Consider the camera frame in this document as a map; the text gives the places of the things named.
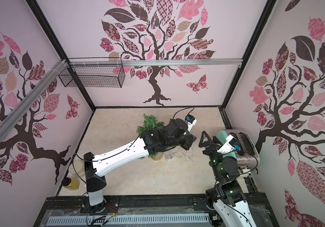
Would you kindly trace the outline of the small green christmas tree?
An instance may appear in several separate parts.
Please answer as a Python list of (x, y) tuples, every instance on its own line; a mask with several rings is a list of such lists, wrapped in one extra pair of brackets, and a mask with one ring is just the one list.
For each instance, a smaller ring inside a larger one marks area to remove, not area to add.
[[(139, 136), (149, 130), (154, 130), (164, 126), (164, 122), (158, 121), (158, 118), (152, 114), (151, 115), (143, 114), (143, 118), (144, 118), (143, 126), (138, 126), (136, 130), (136, 133)], [(154, 161), (159, 161), (162, 159), (163, 154), (160, 152), (160, 153), (149, 155), (148, 157)]]

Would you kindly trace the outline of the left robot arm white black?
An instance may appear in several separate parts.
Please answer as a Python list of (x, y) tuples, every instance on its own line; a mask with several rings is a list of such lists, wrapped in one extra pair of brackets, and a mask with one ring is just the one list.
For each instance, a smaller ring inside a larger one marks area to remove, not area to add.
[(88, 152), (83, 158), (79, 157), (84, 161), (89, 205), (94, 207), (105, 203), (103, 196), (103, 188), (107, 185), (105, 175), (115, 168), (175, 147), (189, 150), (196, 140), (196, 136), (190, 133), (196, 122), (196, 118), (190, 114), (184, 120), (170, 119), (168, 125), (148, 130), (131, 143), (113, 151), (100, 155)]

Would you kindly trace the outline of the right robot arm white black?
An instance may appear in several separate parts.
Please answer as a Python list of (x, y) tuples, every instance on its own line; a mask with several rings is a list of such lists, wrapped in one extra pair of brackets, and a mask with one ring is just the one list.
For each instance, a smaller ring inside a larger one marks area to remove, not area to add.
[(203, 131), (199, 142), (216, 180), (214, 186), (206, 190), (207, 207), (214, 209), (227, 227), (256, 227), (246, 196), (237, 181), (241, 175), (236, 151), (241, 151), (241, 143), (232, 135), (221, 142)]

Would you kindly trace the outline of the clear battery box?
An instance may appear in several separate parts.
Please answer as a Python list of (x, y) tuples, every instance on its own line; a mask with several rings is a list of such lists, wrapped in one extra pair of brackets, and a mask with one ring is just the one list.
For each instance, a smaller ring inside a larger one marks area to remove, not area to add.
[(169, 150), (169, 151), (164, 152), (164, 157), (165, 157), (166, 160), (173, 159), (173, 152), (172, 152), (172, 150)]

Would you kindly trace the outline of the mint green toaster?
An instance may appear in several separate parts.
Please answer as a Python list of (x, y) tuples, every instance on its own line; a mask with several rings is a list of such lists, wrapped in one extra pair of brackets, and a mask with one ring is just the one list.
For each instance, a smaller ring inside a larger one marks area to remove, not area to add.
[(236, 158), (241, 169), (255, 169), (260, 164), (259, 154), (249, 135), (242, 130), (221, 130), (214, 137), (218, 153)]

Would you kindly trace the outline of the clear glass jar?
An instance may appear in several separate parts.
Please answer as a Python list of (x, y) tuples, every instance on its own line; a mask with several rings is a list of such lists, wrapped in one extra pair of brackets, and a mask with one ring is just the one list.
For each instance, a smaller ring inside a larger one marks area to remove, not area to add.
[(81, 160), (74, 160), (72, 164), (68, 168), (69, 174), (72, 176), (85, 176), (85, 170), (84, 170), (84, 162)]

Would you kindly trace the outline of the yellow small jar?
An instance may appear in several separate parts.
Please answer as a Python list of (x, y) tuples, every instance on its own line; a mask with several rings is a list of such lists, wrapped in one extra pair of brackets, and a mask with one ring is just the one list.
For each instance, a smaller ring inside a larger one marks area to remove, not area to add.
[(76, 179), (66, 177), (61, 181), (61, 185), (71, 191), (78, 190), (80, 182)]

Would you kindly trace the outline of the black base frame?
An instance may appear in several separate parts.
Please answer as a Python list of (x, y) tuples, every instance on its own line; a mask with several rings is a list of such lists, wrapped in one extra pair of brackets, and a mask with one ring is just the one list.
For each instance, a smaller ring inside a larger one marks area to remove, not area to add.
[(46, 226), (46, 221), (53, 213), (64, 216), (85, 216), (130, 212), (202, 212), (214, 216), (217, 212), (209, 206), (204, 194), (170, 194), (170, 195), (108, 195), (105, 204), (92, 208), (87, 195), (57, 196), (46, 198), (36, 219), (35, 227)]

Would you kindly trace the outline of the back aluminium rail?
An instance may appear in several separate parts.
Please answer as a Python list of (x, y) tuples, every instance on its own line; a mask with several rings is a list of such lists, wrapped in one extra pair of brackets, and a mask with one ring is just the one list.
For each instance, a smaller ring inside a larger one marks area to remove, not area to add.
[(188, 59), (188, 60), (142, 60), (142, 61), (86, 61), (85, 59), (76, 59), (76, 61), (71, 61), (71, 66), (89, 66), (89, 65), (117, 65), (123, 67), (140, 67), (140, 66), (181, 66), (181, 65), (241, 65), (243, 59), (237, 58), (223, 58), (223, 59)]

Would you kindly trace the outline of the aluminium rail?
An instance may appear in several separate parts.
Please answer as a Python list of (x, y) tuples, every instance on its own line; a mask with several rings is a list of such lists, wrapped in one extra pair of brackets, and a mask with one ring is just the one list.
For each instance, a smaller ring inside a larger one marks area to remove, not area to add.
[(223, 59), (188, 59), (188, 60), (142, 60), (142, 61), (86, 61), (85, 59), (76, 59), (76, 61), (71, 61), (71, 66), (89, 66), (89, 65), (117, 65), (123, 67), (140, 67), (140, 66), (181, 66), (181, 65), (241, 65), (243, 59), (237, 58), (223, 58)]
[(41, 96), (53, 80), (66, 69), (66, 60), (60, 60), (51, 68), (42, 80), (33, 88), (23, 100), (12, 110), (0, 124), (0, 143), (15, 127), (22, 116), (31, 108), (32, 104)]

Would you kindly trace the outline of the left aluminium rail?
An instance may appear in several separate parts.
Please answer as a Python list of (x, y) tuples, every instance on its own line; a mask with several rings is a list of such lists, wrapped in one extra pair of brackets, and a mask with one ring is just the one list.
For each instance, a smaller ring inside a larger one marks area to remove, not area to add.
[(15, 127), (22, 116), (31, 108), (32, 104), (41, 96), (53, 80), (66, 69), (66, 60), (60, 60), (51, 68), (42, 80), (33, 88), (23, 100), (12, 110), (0, 124), (0, 143)]

